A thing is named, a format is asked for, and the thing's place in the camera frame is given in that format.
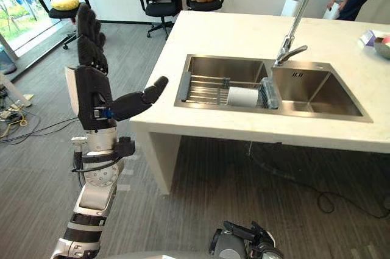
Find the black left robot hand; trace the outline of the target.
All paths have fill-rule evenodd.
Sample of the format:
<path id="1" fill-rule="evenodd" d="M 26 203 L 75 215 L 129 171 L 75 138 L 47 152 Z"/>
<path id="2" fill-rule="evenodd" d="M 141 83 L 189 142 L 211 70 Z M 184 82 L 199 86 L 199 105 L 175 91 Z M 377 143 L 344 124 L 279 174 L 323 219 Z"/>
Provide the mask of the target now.
<path id="1" fill-rule="evenodd" d="M 169 80 L 159 77 L 144 91 L 112 98 L 107 58 L 104 55 L 105 34 L 90 6 L 81 4 L 77 11 L 77 54 L 79 65 L 66 68 L 71 106 L 84 130 L 103 130 L 116 126 L 148 110 L 161 96 Z"/>

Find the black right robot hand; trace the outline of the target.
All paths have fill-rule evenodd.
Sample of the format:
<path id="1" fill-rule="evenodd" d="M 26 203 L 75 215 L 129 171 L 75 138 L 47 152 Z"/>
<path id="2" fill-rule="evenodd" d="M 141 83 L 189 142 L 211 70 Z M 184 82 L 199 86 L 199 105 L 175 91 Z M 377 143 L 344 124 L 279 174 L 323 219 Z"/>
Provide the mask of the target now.
<path id="1" fill-rule="evenodd" d="M 259 247 L 261 244 L 268 244 L 275 247 L 275 241 L 272 236 L 255 221 L 252 221 L 250 229 L 229 221 L 224 221 L 223 226 L 235 236 L 251 242 L 254 246 Z"/>

